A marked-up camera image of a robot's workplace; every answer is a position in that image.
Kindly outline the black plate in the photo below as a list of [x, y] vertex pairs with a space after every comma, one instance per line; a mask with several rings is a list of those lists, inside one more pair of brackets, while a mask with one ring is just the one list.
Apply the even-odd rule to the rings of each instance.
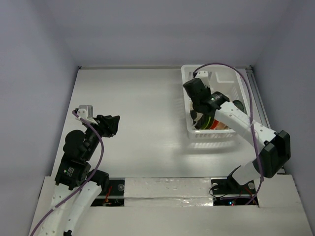
[[195, 110], [190, 110], [190, 117], [192, 119], [193, 124], [195, 125], [197, 122], [202, 120], [203, 114], [198, 113]]

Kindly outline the green plate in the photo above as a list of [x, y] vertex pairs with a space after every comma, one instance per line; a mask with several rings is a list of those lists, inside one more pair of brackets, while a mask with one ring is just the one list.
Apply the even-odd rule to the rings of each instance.
[[211, 117], [208, 115], [202, 115], [201, 118], [199, 118], [195, 122], [195, 129], [197, 130], [209, 129], [210, 126], [211, 126]]

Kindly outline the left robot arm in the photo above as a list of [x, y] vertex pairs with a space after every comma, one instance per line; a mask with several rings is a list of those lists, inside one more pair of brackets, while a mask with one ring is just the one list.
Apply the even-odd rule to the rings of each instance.
[[86, 131], [72, 130], [65, 137], [63, 156], [55, 176], [55, 188], [50, 210], [35, 226], [31, 235], [74, 236], [79, 225], [99, 194], [110, 192], [109, 174], [98, 167], [91, 168], [91, 159], [102, 138], [117, 134], [120, 116], [91, 117], [85, 109], [73, 111]]

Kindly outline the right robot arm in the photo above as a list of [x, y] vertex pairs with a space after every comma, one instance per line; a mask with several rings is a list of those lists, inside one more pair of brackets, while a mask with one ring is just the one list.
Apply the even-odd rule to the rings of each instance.
[[276, 132], [253, 120], [221, 92], [211, 92], [201, 79], [194, 78], [183, 85], [193, 109], [208, 115], [234, 130], [254, 148], [256, 158], [229, 174], [227, 189], [237, 193], [249, 181], [272, 178], [291, 158], [290, 135]]

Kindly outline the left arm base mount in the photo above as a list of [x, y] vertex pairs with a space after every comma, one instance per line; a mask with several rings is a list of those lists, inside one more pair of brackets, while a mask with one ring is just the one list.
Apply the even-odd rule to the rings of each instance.
[[92, 202], [92, 207], [123, 207], [125, 205], [125, 179], [111, 178], [106, 192], [101, 192]]

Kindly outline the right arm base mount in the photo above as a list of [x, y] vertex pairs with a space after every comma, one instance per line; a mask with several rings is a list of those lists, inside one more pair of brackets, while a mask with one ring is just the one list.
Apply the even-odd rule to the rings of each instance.
[[214, 206], [258, 206], [256, 186], [253, 180], [239, 185], [232, 177], [211, 178], [209, 195]]

